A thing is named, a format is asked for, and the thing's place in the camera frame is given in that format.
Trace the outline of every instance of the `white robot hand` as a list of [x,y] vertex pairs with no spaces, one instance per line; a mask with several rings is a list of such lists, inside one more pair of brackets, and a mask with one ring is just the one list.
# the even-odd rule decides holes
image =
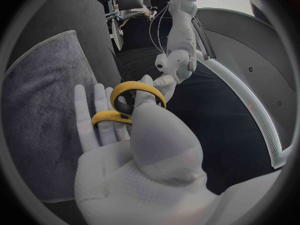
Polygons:
[[[153,86],[148,75],[141,82]],[[111,90],[95,86],[97,112],[111,106]],[[84,152],[78,160],[75,200],[89,225],[194,224],[195,215],[210,214],[218,196],[206,188],[199,141],[156,104],[154,95],[136,92],[130,139],[123,124],[117,132],[117,123],[98,123],[104,146],[96,139],[81,85],[75,87],[75,107]]]

